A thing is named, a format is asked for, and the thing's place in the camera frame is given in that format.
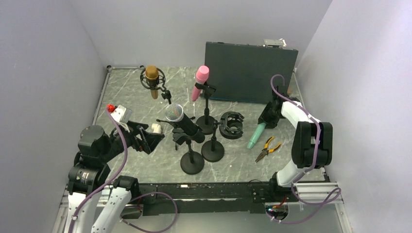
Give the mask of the black clip desk stand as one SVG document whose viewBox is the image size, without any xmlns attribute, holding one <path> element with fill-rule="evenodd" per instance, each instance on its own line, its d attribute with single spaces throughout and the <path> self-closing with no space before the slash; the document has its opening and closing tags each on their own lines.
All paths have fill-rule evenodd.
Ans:
<svg viewBox="0 0 412 233">
<path fill-rule="evenodd" d="M 205 166 L 205 159 L 203 156 L 192 149 L 192 142 L 195 137 L 199 135 L 199 131 L 196 135 L 188 135 L 182 129 L 173 129 L 173 141 L 182 145 L 186 143 L 188 146 L 188 151 L 181 157 L 180 167 L 188 175 L 195 175 L 200 173 Z"/>
</svg>

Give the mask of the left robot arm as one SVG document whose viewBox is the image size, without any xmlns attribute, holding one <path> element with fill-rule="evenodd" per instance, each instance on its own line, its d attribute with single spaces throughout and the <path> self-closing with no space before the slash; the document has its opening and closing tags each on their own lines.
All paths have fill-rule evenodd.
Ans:
<svg viewBox="0 0 412 233">
<path fill-rule="evenodd" d="M 116 125 L 110 134 L 103 127 L 92 125 L 82 130 L 79 151 L 68 174 L 69 212 L 67 233 L 109 233 L 126 204 L 135 203 L 141 194 L 138 180 L 121 176 L 117 171 L 109 178 L 108 162 L 128 149 L 152 153 L 165 137 L 147 132 L 148 125 L 128 121 L 126 128 Z"/>
</svg>

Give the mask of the black mesh-head microphone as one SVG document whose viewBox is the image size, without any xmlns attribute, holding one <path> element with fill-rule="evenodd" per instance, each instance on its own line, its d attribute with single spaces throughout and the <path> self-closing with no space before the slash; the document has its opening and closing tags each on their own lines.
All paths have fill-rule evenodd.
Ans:
<svg viewBox="0 0 412 233">
<path fill-rule="evenodd" d="M 197 143 L 204 142 L 205 135 L 201 128 L 191 121 L 180 104 L 172 103 L 168 105 L 165 110 L 165 117 L 168 121 L 176 123 L 191 140 Z"/>
</svg>

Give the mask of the mint green microphone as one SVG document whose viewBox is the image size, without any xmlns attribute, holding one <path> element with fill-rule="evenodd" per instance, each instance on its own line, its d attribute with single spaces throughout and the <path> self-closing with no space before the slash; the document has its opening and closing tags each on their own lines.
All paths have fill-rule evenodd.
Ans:
<svg viewBox="0 0 412 233">
<path fill-rule="evenodd" d="M 253 146 L 256 144 L 256 142 L 258 141 L 258 139 L 260 138 L 261 134 L 263 133 L 263 131 L 265 130 L 267 126 L 267 123 L 262 122 L 259 123 L 254 131 L 254 133 L 252 134 L 248 144 L 247 144 L 247 148 L 251 149 L 253 148 Z"/>
</svg>

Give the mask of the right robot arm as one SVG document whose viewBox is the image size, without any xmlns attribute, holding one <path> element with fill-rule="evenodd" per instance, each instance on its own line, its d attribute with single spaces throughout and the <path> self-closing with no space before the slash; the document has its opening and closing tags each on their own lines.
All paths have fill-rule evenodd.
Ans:
<svg viewBox="0 0 412 233">
<path fill-rule="evenodd" d="M 287 119 L 295 128 L 291 160 L 269 181 L 268 196 L 280 201 L 306 173 L 328 166 L 332 161 L 333 126 L 313 117 L 298 101 L 273 100 L 259 116 L 265 128 L 275 128 L 280 119 Z"/>
</svg>

